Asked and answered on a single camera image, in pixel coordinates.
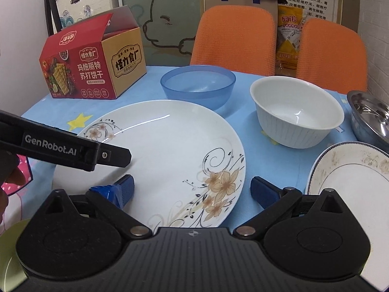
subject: table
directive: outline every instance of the table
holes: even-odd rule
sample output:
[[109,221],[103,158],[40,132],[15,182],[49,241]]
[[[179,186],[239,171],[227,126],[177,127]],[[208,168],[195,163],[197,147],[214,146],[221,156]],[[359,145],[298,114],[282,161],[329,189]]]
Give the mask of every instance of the table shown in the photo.
[[[23,116],[36,122],[79,133],[83,127],[102,115],[119,107],[147,100],[165,99],[159,83],[161,77],[174,67],[147,67],[147,74],[116,100],[52,99],[46,96]],[[308,175],[316,158],[328,146],[356,140],[350,124],[351,108],[346,96],[328,91],[341,104],[345,121],[343,131],[333,129],[317,146],[309,149],[292,149],[271,140],[259,125],[255,104],[250,97],[250,85],[261,78],[257,75],[235,72],[237,77],[231,98],[216,112],[239,135],[246,154],[246,179],[240,198],[221,226],[230,230],[258,214],[262,208],[250,196],[250,181],[259,175],[283,188],[293,186],[304,192]],[[10,197],[10,206],[0,233],[20,219],[30,218],[51,191],[55,165],[30,160],[33,180],[24,189]]]

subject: red box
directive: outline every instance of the red box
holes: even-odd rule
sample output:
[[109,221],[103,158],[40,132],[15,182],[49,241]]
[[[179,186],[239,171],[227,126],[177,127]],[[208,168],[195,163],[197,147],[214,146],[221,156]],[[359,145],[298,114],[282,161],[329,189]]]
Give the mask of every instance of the red box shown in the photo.
[[53,98],[116,99],[146,73],[141,31],[128,6],[50,36],[39,61]]

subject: large white oval plate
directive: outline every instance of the large white oval plate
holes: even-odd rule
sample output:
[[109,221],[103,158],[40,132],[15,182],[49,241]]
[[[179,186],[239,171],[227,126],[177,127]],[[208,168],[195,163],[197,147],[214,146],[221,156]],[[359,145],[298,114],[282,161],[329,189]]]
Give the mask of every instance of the large white oval plate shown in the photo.
[[104,115],[79,136],[128,148],[127,168],[98,164],[93,172],[57,166],[53,188],[84,194],[126,173],[135,179],[124,211],[158,227],[217,227],[242,191],[246,160],[234,129],[197,104],[157,100],[131,104]]
[[389,286],[389,155],[361,142],[326,149],[315,161],[308,194],[335,189],[370,240],[369,259],[361,276],[380,291]]

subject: hand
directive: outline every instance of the hand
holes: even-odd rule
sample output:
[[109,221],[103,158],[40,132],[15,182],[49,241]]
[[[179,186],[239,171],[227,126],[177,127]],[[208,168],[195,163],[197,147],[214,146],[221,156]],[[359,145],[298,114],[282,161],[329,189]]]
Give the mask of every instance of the hand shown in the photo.
[[[6,182],[14,183],[21,186],[26,183],[26,178],[24,177],[23,173],[19,170],[19,168],[15,168],[14,171],[12,171],[11,175],[6,180]],[[3,214],[7,205],[8,205],[8,196],[4,192],[4,190],[0,188],[0,223],[3,221]]]

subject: yellow package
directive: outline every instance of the yellow package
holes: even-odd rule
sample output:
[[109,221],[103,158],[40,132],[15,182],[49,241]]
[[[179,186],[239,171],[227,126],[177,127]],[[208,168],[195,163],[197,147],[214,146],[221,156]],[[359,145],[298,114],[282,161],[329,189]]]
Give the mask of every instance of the yellow package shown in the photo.
[[305,19],[303,11],[292,6],[278,6],[276,61],[283,68],[297,68],[300,31]]

